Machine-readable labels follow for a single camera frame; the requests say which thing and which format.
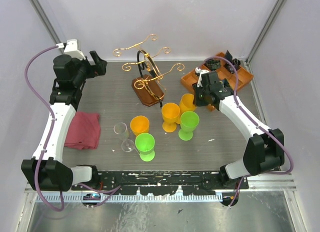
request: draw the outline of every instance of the cup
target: cup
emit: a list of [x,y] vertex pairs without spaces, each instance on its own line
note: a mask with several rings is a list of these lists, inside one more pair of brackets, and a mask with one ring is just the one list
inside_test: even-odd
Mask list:
[[180,114],[179,106],[175,103],[166,103],[162,107],[161,112],[164,120],[162,128],[165,132],[172,133],[177,128],[176,121]]
[[181,115],[181,129],[179,130],[179,138],[183,141],[192,139],[193,131],[199,124],[199,116],[194,111],[186,111]]
[[180,114],[178,119],[176,120],[177,124],[180,124],[180,117],[182,113],[186,111],[194,111],[196,106],[194,105],[194,98],[195,96],[191,93],[186,93],[181,97],[179,107],[180,107]]
[[149,120],[142,115],[134,117],[130,123],[130,128],[132,132],[135,134],[135,136],[138,136],[139,134],[142,134],[142,133],[148,133],[149,126],[150,126]]
[[135,138],[135,146],[140,158],[149,162],[155,157],[155,138],[149,133],[142,133]]
[[113,130],[120,140],[125,141],[126,139],[129,138],[129,130],[128,130],[127,125],[125,123],[122,123],[122,122],[117,123],[113,127]]
[[130,139],[126,139],[125,141],[122,142],[121,149],[123,150],[123,152],[126,152],[126,153],[130,153],[135,150],[139,154],[139,152],[135,147],[135,143]]

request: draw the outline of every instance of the metal floor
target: metal floor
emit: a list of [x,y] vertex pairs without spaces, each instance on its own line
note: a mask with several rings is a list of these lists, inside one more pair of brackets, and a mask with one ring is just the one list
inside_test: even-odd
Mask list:
[[63,212],[54,212],[37,202],[27,231],[287,232],[295,229],[284,193],[264,191],[242,192],[238,204],[231,209],[219,202],[106,203],[95,209],[70,202]]

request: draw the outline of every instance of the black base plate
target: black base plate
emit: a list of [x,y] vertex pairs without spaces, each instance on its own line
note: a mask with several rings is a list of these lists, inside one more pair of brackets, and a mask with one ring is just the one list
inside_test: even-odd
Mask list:
[[[103,190],[111,190],[117,186],[121,188],[115,194],[154,196],[175,194],[179,185],[183,195],[210,195],[215,189],[235,189],[238,179],[221,184],[217,171],[99,171]],[[248,182],[241,184],[241,189],[248,189]],[[73,186],[72,190],[87,190],[80,186]]]

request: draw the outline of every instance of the wooden stand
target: wooden stand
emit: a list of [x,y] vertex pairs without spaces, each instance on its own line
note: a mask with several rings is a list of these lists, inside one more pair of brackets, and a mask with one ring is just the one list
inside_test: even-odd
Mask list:
[[[150,106],[158,103],[159,100],[157,100],[153,96],[151,96],[145,88],[143,88],[143,89],[135,88],[135,86],[134,86],[135,81],[137,81],[139,79],[140,79],[140,77],[133,79],[131,85],[132,85],[132,88],[135,91],[136,95],[138,96],[138,98],[142,102],[142,104],[150,107]],[[152,79],[152,77],[150,75],[144,74],[143,79]],[[148,85],[149,85],[151,91],[153,91],[153,93],[156,94],[157,96],[162,97],[164,95],[163,91],[161,90],[159,85],[156,83],[156,81],[149,81]]]

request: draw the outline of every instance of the white cable clip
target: white cable clip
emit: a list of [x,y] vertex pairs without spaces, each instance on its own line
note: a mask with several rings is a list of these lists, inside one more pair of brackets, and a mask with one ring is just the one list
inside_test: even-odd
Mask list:
[[58,48],[65,48],[64,43],[58,43],[56,46],[58,46]]

